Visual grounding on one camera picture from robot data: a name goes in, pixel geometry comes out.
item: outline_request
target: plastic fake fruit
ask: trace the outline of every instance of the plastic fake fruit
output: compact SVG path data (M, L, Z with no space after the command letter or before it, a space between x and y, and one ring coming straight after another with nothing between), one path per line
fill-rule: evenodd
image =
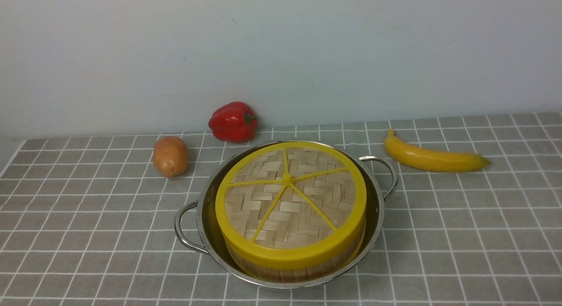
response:
M160 138L154 144L152 163L166 178L180 176L187 170L187 146L174 136Z
M213 113L209 128L218 140L245 142L256 132L257 116L246 103L232 102Z
M487 158L478 154L413 146L396 137L394 130L388 130L385 149L389 156L406 166L432 172L471 172L490 164Z

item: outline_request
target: metal pot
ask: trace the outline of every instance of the metal pot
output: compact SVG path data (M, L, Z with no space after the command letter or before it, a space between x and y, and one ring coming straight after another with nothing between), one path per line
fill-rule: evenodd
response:
M294 142L299 140L285 140L285 141ZM344 151L340 150L341 153L343 153L345 156L350 158L357 165L361 174L363 175L365 184L367 185L366 212L367 212L368 219L366 221L365 236L363 242L360 245L360 250L359 253L357 254L357 257L351 262L349 262L347 265L340 268L339 270L336 270L331 274L327 274L320 278L316 278L309 281L281 283L281 282L269 282L269 281L261 280L253 276L249 276L245 272L242 272L240 268L237 266L237 264L231 258L231 255L227 250L223 238L223 234L221 233L219 224L216 219L215 195L217 193L217 189L220 182L223 180L223 177L234 164L239 162L239 160L241 160L248 154L255 152L256 150L259 150L271 144L278 144L280 142L283 141L270 142L267 144L262 144L260 146L255 146L254 148L250 148L249 150L237 156L234 156L233 158L231 158L231 160L225 162L209 178L207 185L202 190L203 192L201 193L201 197L199 198L199 200L197 202L191 202L183 206L183 208L180 208L177 211L174 221L174 230L177 239L181 242L181 244L196 252L201 252L204 254L211 255L211 257L215 261L217 261L217 263L219 263L223 268L225 268L225 270L227 270L229 273L233 274L234 276L242 280L245 280L246 282L256 284L258 286L264 286L267 288L278 288L278 289L307 288L319 284L324 284L325 282L332 280L336 276L339 276L347 272L349 269L355 266L360 260L362 260L362 258L364 258L366 254L368 254L369 250L371 250L382 229L383 218L385 216L385 200L392 192L394 192L396 188L396 184L398 183L398 175L396 174L394 168L383 158L378 158L376 156L364 156L361 158L354 158L349 154L345 153ZM322 145L336 150L336 148L328 146L327 144L322 144ZM363 163L365 161L380 162L381 164L386 166L390 171L392 176L392 184L390 189L384 195L382 194L381 188L379 187L379 184L377 180L374 178L372 172L368 170L365 164ZM199 232L199 237L201 238L201 242L203 243L203 246L195 244L191 240L188 240L188 238L186 238L186 236L181 231L181 218L183 214L185 214L185 212L195 207L197 207L197 230Z

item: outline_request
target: bamboo steamer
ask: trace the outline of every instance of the bamboo steamer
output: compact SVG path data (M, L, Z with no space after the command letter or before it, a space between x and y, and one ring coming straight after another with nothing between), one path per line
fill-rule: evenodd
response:
M234 164L215 214L247 274L302 282L353 260L365 232L365 181L343 153L314 142L265 146Z

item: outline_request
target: metal handle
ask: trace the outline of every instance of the metal handle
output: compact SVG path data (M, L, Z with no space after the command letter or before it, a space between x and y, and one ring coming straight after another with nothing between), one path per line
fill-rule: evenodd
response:
M396 186L398 185L398 174L396 173L396 170L394 170L394 168L391 166L391 164L389 164L388 161L384 160L383 158L379 158L379 157L375 157L375 156L364 156L364 157L359 158L359 160L380 162L381 164L386 166L388 168L388 170L390 170L390 175L392 177L392 186L383 196L383 199L386 200L388 198L388 196L390 196L390 194L392 194L392 192L394 192L394 190L396 189Z
M195 208L195 207L197 207L197 202L191 202L186 206L183 206L182 208L180 208L180 210L177 211L174 220L174 230L176 232L176 237L179 240L179 242L181 242L181 244L183 244L187 248L190 248L193 251L209 254L209 251L207 251L207 249L205 249L204 246L194 244L193 242L188 240L188 238L181 231L181 218L183 217L183 214L185 214L185 212L187 212L191 208Z

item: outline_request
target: lid center knob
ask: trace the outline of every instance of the lid center knob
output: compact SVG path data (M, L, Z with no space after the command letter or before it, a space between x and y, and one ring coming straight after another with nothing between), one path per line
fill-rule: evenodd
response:
M283 174L283 184L291 185L293 183L293 177L289 173Z

